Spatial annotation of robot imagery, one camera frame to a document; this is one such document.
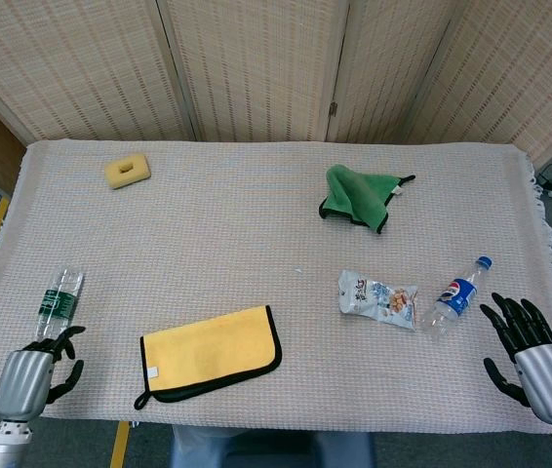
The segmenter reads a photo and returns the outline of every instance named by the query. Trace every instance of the green cloth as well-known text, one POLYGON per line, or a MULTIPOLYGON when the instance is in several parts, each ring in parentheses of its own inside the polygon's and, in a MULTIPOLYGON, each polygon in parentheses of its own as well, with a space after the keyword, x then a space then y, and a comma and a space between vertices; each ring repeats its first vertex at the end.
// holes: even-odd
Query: green cloth
POLYGON ((395 187, 414 179, 388 174, 360 174, 337 164, 326 172, 330 193, 319 206, 319 216, 341 215, 378 234, 389 217, 386 205, 395 187))

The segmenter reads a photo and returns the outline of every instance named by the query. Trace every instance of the blue bottle cap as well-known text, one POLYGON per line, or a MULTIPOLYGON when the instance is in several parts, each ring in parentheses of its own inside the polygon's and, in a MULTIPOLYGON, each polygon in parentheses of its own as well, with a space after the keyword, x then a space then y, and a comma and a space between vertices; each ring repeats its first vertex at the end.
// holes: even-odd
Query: blue bottle cap
POLYGON ((481 264, 487 270, 489 270, 491 268, 491 266, 493 265, 493 261, 490 258, 488 258, 487 256, 481 256, 480 258, 477 259, 476 263, 481 264))

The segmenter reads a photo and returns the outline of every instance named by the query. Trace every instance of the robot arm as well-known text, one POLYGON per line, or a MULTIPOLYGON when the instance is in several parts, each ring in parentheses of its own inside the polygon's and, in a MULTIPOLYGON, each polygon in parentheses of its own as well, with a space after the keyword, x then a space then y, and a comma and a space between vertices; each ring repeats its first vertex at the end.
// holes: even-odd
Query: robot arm
POLYGON ((487 373, 499 391, 532 408, 536 417, 552 424, 552 331, 528 300, 519 304, 497 293, 493 294, 493 300, 505 321, 489 306, 480 307, 497 331, 523 387, 508 383, 490 358, 484 360, 487 373))
POLYGON ((0 468, 21 466, 32 438, 28 422, 76 385, 83 370, 81 360, 64 383, 51 388, 51 380, 62 351, 74 359, 70 337, 84 330, 70 327, 55 340, 34 341, 8 357, 0 379, 0 468))

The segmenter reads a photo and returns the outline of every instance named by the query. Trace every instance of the yellow sponge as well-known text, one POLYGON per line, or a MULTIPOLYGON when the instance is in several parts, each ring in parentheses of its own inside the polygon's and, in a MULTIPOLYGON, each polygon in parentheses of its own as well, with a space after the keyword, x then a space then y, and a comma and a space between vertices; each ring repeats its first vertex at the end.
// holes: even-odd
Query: yellow sponge
POLYGON ((104 176, 111 188, 120 188, 150 177, 146 156, 132 153, 127 158, 114 161, 104 167, 104 176))

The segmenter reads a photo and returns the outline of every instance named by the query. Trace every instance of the water bottle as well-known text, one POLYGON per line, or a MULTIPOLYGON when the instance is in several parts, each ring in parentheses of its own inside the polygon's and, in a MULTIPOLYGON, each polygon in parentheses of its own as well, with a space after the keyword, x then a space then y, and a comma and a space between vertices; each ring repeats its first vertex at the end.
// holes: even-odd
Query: water bottle
POLYGON ((77 297, 83 282, 83 273, 75 268, 58 268, 44 293, 38 313, 35 337, 55 339, 70 327, 77 297))
POLYGON ((448 332, 469 307, 478 289, 484 285, 493 262, 481 256, 454 279, 421 320, 421 328, 434 340, 448 332))

